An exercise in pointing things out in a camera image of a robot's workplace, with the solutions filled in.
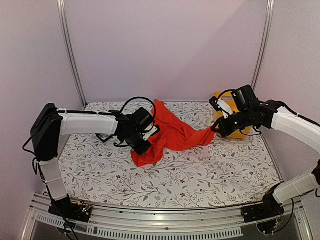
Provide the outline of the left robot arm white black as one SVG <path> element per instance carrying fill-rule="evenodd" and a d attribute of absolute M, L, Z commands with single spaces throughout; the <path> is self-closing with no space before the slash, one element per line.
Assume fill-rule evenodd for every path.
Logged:
<path fill-rule="evenodd" d="M 108 112 L 67 110 L 48 103 L 31 128 L 33 152 L 41 179 L 55 200 L 55 209 L 63 216 L 74 213 L 74 205 L 66 200 L 67 190 L 58 164 L 62 136 L 98 134 L 117 137 L 138 155 L 151 148 L 149 138 L 159 132 L 155 118 L 139 108 L 132 114 L 117 110 Z"/>

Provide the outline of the red t-shirt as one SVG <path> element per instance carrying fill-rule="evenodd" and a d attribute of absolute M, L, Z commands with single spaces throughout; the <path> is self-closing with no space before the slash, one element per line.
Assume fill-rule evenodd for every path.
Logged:
<path fill-rule="evenodd" d="M 146 153 L 138 155 L 131 152 L 131 158 L 137 167 L 153 165 L 162 160 L 165 149 L 185 151 L 197 146 L 210 144 L 216 133 L 209 127 L 195 130 L 174 115 L 163 101 L 155 100 L 155 124 L 160 127 L 159 133 L 150 137 L 151 148 Z"/>

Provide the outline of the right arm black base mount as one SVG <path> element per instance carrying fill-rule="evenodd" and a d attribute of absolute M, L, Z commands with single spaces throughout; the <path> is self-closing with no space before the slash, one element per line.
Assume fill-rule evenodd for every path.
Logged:
<path fill-rule="evenodd" d="M 251 223 L 280 217 L 285 211 L 281 203 L 277 203 L 273 198 L 265 198 L 262 203 L 251 202 L 251 205 L 243 205 L 240 213 L 245 223 Z"/>

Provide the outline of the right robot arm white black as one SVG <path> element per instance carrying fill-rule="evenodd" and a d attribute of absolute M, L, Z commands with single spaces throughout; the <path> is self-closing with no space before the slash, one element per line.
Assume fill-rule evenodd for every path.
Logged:
<path fill-rule="evenodd" d="M 215 120 L 211 131 L 226 138 L 236 131 L 242 132 L 247 127 L 258 131 L 260 127 L 291 137 L 315 153 L 320 152 L 320 125 L 295 112 L 280 100 L 261 101 L 250 85 L 238 89 L 228 89 L 235 103 L 236 110 L 222 99 L 224 93 L 212 96 L 210 105 L 222 116 Z M 307 195 L 320 189 L 320 164 L 317 162 L 310 169 L 293 178 L 273 186 L 264 196 L 258 213 L 262 218 L 269 218 L 278 210 L 278 205 Z"/>

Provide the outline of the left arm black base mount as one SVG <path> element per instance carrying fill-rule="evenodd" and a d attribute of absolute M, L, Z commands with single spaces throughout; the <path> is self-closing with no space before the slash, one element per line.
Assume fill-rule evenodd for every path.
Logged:
<path fill-rule="evenodd" d="M 67 220 L 88 223 L 92 214 L 92 205 L 83 200 L 77 203 L 69 198 L 51 202 L 48 212 L 52 215 L 64 217 Z"/>

